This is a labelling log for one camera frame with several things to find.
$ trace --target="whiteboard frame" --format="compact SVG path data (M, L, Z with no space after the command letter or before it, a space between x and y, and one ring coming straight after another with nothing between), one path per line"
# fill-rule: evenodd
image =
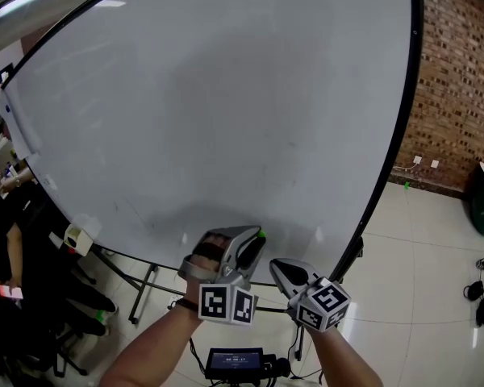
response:
M31 50L23 57L23 59L16 65L13 72L9 76L9 79L4 83L3 89L7 87L7 84L15 77L16 73L29 61L29 59L46 44L57 32L63 27L66 27L74 19L88 11L88 9L94 7L98 2L102 0L87 0L80 6L76 7L70 13L68 13L62 20L56 23L50 30L48 30L41 39L31 48ZM409 44L409 57L407 62L407 72L405 76L405 84L403 87L402 101L400 103L398 117L394 126L393 136L390 141L390 146L384 159L380 175L378 176L377 183L373 189L371 197L369 198L368 205L365 208L364 214L361 217L361 221L358 223L352 238L350 239L348 246L344 250L342 257L337 263L336 267L330 275L331 281L340 281L348 269L351 267L353 261L361 253L361 236L364 233L364 229L367 226L371 215L373 214L378 200L382 196L382 192L386 187L387 179L394 166L394 161L398 155L400 145L407 129L407 123L411 114L412 104L414 102L415 89L418 82L419 64L421 60L421 48L423 43L423 26L424 26L424 0L411 0L411 38ZM117 252L120 255L128 256L122 252L105 248L108 251ZM166 265L158 265L163 268L169 268L177 270ZM266 283L254 283L258 285L274 286Z

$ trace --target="black electronic device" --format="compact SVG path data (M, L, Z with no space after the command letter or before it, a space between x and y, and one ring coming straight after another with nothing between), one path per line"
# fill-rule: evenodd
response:
M204 376L209 380L223 380L228 384L257 384L266 378L288 377L290 363L276 360L274 354L265 355L262 348L212 348Z

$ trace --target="person in black clothing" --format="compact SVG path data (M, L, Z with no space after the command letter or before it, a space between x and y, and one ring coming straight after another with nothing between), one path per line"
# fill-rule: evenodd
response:
M21 287L23 319L50 328L56 316L77 331L104 335L106 328L68 299L111 313L115 312L115 304L69 271L69 267L61 262L48 233L42 234L39 228L31 228L35 232L23 234L15 219L17 212L0 196L0 284Z

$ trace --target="black bracelet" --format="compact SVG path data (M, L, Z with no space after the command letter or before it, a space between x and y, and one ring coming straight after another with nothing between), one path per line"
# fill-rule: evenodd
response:
M180 298L176 301L177 306L184 306L193 312L199 312L199 306L192 301L186 300L184 298Z

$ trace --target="smartphone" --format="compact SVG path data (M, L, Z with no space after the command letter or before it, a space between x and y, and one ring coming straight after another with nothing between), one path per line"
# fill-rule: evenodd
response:
M7 298L23 300L22 289L19 287L13 288L11 291L9 285L0 285L0 295Z

